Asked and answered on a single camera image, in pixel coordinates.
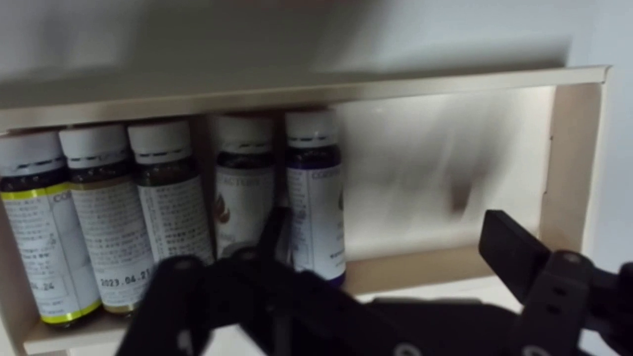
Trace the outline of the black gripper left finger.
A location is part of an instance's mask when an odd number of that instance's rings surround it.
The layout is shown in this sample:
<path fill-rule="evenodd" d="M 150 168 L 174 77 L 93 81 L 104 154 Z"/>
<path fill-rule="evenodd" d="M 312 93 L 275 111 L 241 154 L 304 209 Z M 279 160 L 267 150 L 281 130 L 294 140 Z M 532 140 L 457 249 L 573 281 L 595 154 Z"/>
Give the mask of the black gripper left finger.
<path fill-rule="evenodd" d="M 409 342 L 375 306 L 275 259 L 286 207 L 275 207 L 255 247 L 205 265 L 160 261 L 114 356 L 201 356 L 217 328 L 237 324 L 267 356 L 395 356 Z"/>

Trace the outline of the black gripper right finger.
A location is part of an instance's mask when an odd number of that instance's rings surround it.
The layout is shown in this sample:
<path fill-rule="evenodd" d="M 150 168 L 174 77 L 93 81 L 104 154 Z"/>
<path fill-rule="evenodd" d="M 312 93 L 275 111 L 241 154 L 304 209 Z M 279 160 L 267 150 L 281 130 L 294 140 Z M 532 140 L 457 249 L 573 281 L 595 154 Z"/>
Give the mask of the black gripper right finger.
<path fill-rule="evenodd" d="M 593 330 L 619 356 L 633 356 L 633 263 L 617 273 L 571 249 L 548 249 L 504 209 L 486 209 L 478 253 L 522 304 L 510 330 L 512 356 L 589 356 Z"/>

